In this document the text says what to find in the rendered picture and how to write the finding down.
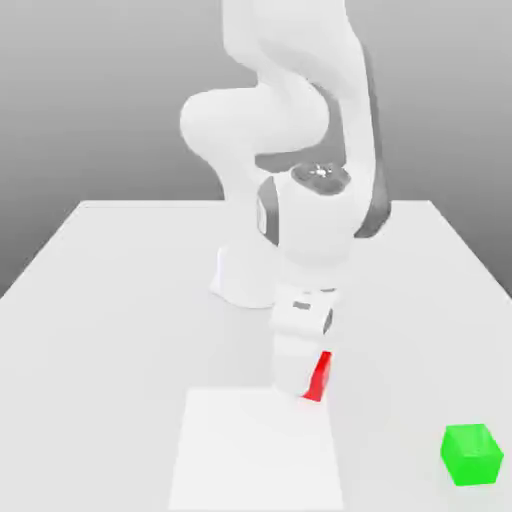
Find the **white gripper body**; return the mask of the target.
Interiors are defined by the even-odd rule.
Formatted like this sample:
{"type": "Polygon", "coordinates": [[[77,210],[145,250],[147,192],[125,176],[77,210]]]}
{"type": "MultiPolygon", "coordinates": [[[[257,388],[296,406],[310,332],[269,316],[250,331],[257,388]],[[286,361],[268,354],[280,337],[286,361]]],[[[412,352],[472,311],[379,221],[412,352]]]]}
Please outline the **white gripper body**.
{"type": "Polygon", "coordinates": [[[275,334],[272,356],[275,387],[288,395],[303,398],[323,351],[321,344],[313,339],[275,334]]]}

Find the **small red cube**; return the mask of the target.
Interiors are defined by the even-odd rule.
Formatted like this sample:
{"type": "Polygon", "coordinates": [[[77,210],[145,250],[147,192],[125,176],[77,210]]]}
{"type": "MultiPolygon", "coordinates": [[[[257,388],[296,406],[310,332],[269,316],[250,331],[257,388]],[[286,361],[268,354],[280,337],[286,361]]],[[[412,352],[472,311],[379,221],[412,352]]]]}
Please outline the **small red cube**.
{"type": "Polygon", "coordinates": [[[331,369],[332,353],[323,351],[311,375],[307,391],[302,395],[304,399],[320,402],[323,398],[331,369]]]}

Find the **small green cube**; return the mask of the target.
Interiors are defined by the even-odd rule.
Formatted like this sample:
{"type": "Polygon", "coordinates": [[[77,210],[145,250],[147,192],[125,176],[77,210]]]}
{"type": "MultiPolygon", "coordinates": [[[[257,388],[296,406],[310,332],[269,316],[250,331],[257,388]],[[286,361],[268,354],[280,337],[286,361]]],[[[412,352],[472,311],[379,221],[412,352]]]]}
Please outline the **small green cube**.
{"type": "Polygon", "coordinates": [[[483,424],[447,425],[441,459],[456,486],[490,485],[497,481],[504,453],[483,424]]]}

